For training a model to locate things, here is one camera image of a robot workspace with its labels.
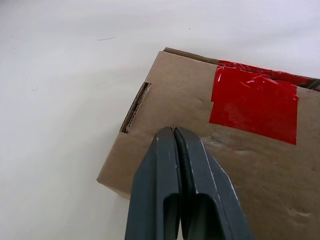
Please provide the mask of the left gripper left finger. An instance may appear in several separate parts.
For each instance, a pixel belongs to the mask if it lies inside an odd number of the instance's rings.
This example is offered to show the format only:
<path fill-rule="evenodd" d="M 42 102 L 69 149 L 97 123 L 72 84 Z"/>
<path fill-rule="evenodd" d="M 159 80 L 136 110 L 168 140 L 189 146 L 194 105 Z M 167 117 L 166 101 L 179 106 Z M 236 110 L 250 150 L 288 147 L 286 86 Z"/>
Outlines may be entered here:
<path fill-rule="evenodd" d="M 158 131 L 132 183 L 126 240 L 177 240 L 180 183 L 176 141 L 171 127 Z"/>

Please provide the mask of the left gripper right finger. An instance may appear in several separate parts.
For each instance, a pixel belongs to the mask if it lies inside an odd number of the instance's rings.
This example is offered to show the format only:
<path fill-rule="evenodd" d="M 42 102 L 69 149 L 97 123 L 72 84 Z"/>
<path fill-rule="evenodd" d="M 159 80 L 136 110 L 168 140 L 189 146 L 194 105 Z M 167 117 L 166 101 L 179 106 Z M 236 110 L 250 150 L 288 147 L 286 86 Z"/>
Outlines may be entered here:
<path fill-rule="evenodd" d="M 182 181 L 184 240 L 254 240 L 246 216 L 221 165 L 192 131 L 174 130 Z"/>

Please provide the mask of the brown cardboard box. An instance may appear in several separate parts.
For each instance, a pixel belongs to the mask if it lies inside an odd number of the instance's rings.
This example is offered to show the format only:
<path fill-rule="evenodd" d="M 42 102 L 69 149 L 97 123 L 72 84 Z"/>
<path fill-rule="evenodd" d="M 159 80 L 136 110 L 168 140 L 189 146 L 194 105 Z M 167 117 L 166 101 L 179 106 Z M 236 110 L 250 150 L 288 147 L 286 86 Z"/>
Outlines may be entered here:
<path fill-rule="evenodd" d="M 254 240 L 320 240 L 320 79 L 299 85 L 296 144 L 210 123 L 218 59 L 160 51 L 97 177 L 131 198 L 155 134 L 194 132 L 228 175 Z"/>

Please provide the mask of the red tape patch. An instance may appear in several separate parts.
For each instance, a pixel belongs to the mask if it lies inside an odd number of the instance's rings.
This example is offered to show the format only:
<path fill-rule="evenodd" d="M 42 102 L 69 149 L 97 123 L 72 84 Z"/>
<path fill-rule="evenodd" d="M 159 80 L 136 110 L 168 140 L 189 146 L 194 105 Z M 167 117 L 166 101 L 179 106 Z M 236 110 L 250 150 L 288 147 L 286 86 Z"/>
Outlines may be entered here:
<path fill-rule="evenodd" d="M 209 122 L 295 145 L 298 86 L 316 79 L 219 60 Z"/>

